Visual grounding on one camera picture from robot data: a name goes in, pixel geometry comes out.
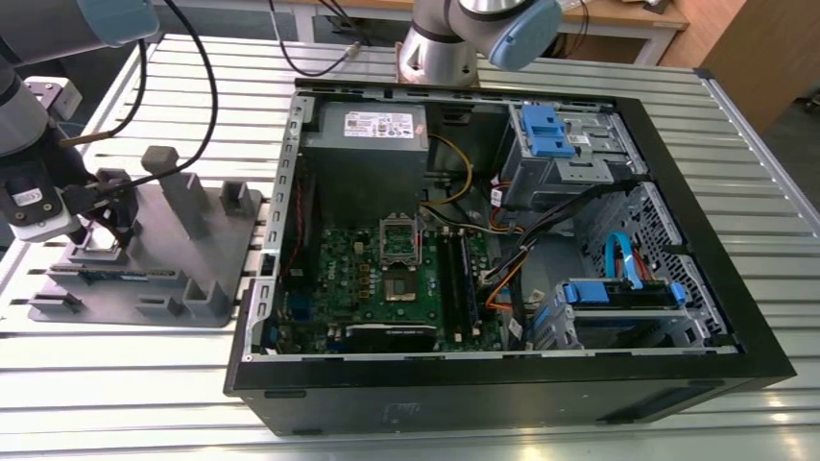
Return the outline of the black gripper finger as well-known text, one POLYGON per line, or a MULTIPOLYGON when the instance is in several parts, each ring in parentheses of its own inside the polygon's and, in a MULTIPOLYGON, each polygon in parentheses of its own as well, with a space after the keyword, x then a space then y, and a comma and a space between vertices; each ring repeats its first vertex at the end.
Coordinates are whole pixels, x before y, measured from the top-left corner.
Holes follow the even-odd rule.
POLYGON ((99 176, 92 209, 88 212, 89 221, 112 234, 121 250, 128 248, 135 236, 139 203, 133 188, 119 192, 113 192, 113 189, 129 182, 128 176, 99 176))
POLYGON ((77 228, 68 232, 68 238, 75 245, 80 245, 87 238, 87 229, 80 222, 80 216, 91 208, 91 189, 76 184, 69 185, 63 191, 65 209, 77 221, 77 228))

